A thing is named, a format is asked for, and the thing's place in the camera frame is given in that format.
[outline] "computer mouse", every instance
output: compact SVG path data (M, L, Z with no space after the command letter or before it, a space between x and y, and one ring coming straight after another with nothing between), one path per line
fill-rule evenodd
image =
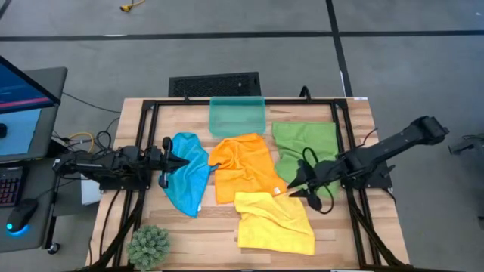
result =
M22 230L29 223L33 213L37 210L37 199L24 199L8 216L7 230L14 233Z

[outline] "keyboard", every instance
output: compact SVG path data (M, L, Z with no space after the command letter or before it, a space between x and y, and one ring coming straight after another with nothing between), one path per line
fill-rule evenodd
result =
M0 168L0 208L18 204L26 173L24 167Z

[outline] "yellow cable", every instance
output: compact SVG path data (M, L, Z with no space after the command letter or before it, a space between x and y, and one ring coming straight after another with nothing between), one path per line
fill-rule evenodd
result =
M124 11L124 12L129 12L133 7L137 6L137 5L141 5L144 3L145 0L141 0L139 2L136 2L136 3L133 3L133 4L129 4L129 5L122 5L121 7L119 7L121 9L121 11Z
M92 148L94 148L94 137L92 136L91 133L89 133L89 132L79 132L79 133L75 133L75 134L70 135L69 136L69 139L72 140L73 138L75 138L77 136L80 136L80 135L87 135L87 136L89 136L91 138L91 147L89 147L89 151L88 151L88 153L90 153L92 151Z

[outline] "yellow towel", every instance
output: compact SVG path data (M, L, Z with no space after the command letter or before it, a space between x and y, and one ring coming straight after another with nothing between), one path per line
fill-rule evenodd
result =
M217 165L217 203L232 203L236 192L286 192L286 183L274 170L269 149L257 134L226 138L211 152L209 165Z
M286 194L236 193L238 246L279 252L315 254L315 235L301 201Z

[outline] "orange towel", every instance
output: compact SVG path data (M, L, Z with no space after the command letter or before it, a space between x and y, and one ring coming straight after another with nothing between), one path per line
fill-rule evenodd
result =
M231 203L236 192L286 192L285 182L274 170L269 149L257 134L226 138L211 152L209 165L215 170L217 203Z

